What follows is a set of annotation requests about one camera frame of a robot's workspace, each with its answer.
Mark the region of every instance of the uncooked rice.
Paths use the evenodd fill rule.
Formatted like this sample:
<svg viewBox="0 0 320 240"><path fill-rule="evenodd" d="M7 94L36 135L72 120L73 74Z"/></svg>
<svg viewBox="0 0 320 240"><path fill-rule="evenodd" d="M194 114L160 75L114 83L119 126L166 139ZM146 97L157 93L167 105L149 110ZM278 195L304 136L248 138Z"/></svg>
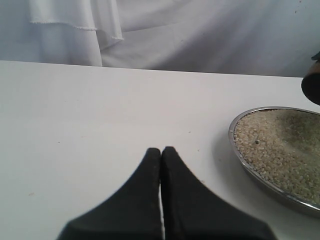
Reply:
<svg viewBox="0 0 320 240"><path fill-rule="evenodd" d="M234 141L262 179L320 205L320 115L291 109L256 111L238 121Z"/></svg>

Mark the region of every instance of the metal tray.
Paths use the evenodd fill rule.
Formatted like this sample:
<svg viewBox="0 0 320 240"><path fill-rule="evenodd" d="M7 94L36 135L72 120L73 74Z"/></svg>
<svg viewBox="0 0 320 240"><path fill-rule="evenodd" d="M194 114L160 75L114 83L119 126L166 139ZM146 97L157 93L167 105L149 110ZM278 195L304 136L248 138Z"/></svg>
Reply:
<svg viewBox="0 0 320 240"><path fill-rule="evenodd" d="M278 202L282 203L283 205L290 207L291 209L307 214L309 216L320 218L320 205L315 205L315 204L306 202L303 199L300 199L296 196L289 194L288 192L285 192L284 190L275 186L271 182L262 179L259 173L257 173L252 169L252 167L246 162L246 160L243 158L243 156L237 149L234 132L235 132L237 123L241 118L243 118L248 114L258 112L258 111L271 111L271 110L278 110L278 109L296 110L296 111L302 111L302 112L316 114L320 116L320 114L317 112L303 110L299 108L281 107L281 106L259 107L259 108L254 108L254 109L245 111L241 113L239 116L237 116L232 121L229 127L229 141L231 143L232 149L235 152L236 156L239 158L245 172L264 192L266 192L267 194L275 198Z"/></svg>

